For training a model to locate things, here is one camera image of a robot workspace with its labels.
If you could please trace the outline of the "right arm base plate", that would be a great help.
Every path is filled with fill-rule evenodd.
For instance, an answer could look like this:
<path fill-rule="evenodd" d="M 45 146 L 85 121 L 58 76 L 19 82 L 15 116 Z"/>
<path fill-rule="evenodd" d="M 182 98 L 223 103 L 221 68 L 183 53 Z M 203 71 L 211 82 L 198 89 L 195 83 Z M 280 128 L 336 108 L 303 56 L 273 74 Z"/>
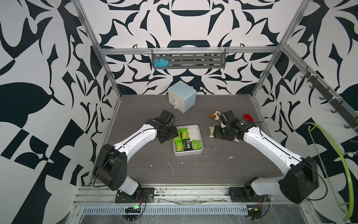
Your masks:
<path fill-rule="evenodd" d="M 227 195 L 234 203 L 263 203 L 269 200 L 268 195 L 259 196 L 249 187 L 229 187 Z"/>

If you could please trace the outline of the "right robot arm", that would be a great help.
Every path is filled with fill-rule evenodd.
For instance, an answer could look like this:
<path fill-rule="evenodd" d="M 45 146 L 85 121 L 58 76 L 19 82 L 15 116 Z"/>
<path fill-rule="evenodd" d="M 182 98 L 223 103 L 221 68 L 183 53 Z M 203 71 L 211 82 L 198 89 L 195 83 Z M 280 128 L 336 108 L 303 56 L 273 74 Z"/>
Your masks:
<path fill-rule="evenodd" d="M 303 158 L 291 152 L 265 134 L 256 123 L 248 119 L 240 120 L 232 111 L 215 112 L 213 118 L 221 121 L 221 125 L 213 129 L 214 138 L 250 144 L 272 161 L 282 173 L 280 177 L 250 179 L 240 189 L 238 198 L 251 200 L 278 195 L 300 204 L 319 188 L 320 175 L 317 162 L 313 158 Z"/>

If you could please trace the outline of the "white storage box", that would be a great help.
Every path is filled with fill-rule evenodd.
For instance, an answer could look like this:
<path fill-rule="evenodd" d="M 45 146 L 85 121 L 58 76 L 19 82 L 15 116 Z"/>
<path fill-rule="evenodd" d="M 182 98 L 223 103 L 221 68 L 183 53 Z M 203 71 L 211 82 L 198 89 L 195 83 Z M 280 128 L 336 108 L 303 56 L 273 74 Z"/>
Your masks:
<path fill-rule="evenodd" d="M 173 139 L 175 156 L 198 155 L 203 151 L 203 141 L 198 125 L 177 126 L 178 137 Z"/>

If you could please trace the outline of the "yellow cookie packet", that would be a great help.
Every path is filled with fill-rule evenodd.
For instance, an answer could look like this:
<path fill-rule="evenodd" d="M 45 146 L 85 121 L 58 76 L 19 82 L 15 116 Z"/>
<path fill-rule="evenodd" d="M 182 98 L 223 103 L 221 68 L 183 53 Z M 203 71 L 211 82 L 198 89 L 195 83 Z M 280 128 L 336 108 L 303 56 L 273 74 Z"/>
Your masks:
<path fill-rule="evenodd" d="M 214 138 L 214 132 L 215 132 L 215 127 L 209 127 L 210 129 L 210 138 Z"/>

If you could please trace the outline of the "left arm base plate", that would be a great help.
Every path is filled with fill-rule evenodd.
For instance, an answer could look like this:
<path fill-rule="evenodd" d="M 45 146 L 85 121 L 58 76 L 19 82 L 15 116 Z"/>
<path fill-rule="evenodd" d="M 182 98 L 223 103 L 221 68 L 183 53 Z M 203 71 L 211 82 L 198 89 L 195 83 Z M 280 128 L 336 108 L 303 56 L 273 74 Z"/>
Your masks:
<path fill-rule="evenodd" d="M 128 195 L 118 190 L 115 203 L 139 203 L 140 201 L 152 203 L 154 201 L 154 191 L 155 189 L 151 187 L 140 187 L 133 195 Z"/>

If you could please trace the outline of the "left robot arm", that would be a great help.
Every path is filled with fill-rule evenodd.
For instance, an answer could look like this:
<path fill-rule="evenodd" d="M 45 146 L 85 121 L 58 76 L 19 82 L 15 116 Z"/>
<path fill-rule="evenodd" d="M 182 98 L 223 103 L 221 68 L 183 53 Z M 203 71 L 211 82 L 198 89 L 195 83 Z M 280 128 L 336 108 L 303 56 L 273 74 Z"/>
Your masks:
<path fill-rule="evenodd" d="M 135 133 L 114 145 L 100 149 L 92 175 L 101 187 L 119 190 L 133 197 L 140 194 L 141 184 L 128 175 L 128 162 L 147 143 L 158 139 L 162 144 L 179 136 L 174 125 L 175 115 L 164 110 L 160 116 L 149 119 Z"/>

